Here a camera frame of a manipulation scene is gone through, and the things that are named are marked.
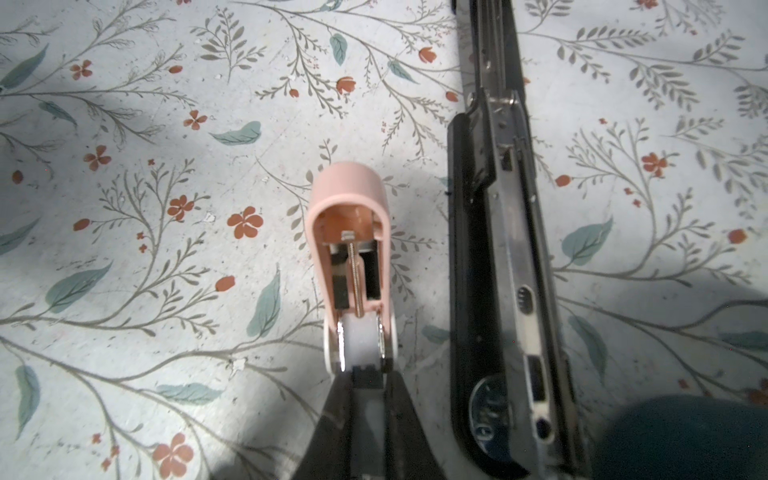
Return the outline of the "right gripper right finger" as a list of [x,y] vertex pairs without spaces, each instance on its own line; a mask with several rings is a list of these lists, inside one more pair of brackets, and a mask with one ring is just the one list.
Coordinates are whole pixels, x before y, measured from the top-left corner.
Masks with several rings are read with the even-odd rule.
[[446,479],[398,371],[391,372],[386,378],[385,421],[386,479]]

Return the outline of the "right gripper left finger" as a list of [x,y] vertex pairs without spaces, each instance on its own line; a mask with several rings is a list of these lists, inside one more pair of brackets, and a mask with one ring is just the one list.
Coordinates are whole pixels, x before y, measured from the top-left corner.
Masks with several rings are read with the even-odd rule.
[[353,376],[337,375],[293,480],[346,480],[350,477]]

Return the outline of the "black stapler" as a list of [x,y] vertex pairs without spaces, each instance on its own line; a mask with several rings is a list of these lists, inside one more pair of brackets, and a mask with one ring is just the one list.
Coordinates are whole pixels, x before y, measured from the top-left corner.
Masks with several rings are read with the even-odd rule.
[[448,127],[451,420],[497,479],[585,479],[513,7],[455,1],[465,109]]

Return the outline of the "teal plastic tray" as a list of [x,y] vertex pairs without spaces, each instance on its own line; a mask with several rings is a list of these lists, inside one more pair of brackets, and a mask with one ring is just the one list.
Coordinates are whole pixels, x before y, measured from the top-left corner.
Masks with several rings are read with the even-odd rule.
[[594,479],[765,479],[767,409],[663,396],[624,410],[594,447]]

